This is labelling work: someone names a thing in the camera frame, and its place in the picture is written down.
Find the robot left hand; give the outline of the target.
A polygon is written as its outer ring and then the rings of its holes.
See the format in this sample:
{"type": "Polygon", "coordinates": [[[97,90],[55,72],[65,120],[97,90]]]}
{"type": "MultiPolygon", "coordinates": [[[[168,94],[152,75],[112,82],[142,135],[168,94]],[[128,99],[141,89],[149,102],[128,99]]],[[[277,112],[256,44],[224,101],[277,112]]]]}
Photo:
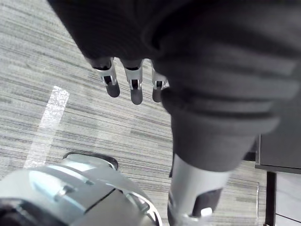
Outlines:
{"type": "Polygon", "coordinates": [[[169,87],[172,226],[202,224],[259,135],[278,125],[272,105],[292,98],[301,60],[298,0],[51,0],[85,59],[124,66],[150,59],[169,87]]]}

